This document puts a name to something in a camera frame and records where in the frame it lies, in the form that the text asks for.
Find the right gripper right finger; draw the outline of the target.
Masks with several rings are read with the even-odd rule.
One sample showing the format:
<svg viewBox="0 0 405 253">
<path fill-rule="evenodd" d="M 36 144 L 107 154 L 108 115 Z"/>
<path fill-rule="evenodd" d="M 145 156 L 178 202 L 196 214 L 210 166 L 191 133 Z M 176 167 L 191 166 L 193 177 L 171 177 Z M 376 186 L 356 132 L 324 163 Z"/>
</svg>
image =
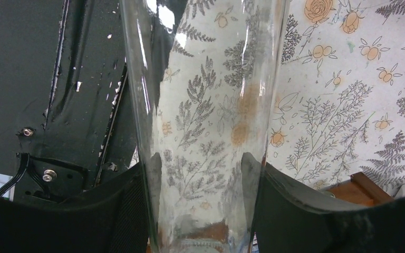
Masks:
<svg viewBox="0 0 405 253">
<path fill-rule="evenodd" d="M 260 252 L 405 252 L 405 198 L 375 207 L 314 190 L 268 164 L 254 229 Z"/>
</svg>

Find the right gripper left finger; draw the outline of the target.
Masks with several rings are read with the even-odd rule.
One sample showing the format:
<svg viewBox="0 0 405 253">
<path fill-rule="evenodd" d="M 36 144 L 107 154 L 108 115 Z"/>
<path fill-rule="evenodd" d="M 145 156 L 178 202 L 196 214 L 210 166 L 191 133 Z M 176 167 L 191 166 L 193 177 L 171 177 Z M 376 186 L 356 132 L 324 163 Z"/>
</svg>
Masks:
<svg viewBox="0 0 405 253">
<path fill-rule="evenodd" d="M 148 218 L 141 166 L 62 203 L 0 198 L 0 252 L 145 252 Z"/>
</svg>

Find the clear glass flask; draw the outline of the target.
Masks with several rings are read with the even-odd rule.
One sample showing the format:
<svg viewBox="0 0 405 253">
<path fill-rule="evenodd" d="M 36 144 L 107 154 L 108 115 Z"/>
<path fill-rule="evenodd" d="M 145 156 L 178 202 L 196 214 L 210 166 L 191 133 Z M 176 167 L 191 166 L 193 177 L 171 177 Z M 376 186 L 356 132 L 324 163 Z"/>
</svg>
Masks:
<svg viewBox="0 0 405 253">
<path fill-rule="evenodd" d="M 152 252 L 249 252 L 289 1 L 121 1 Z"/>
</svg>

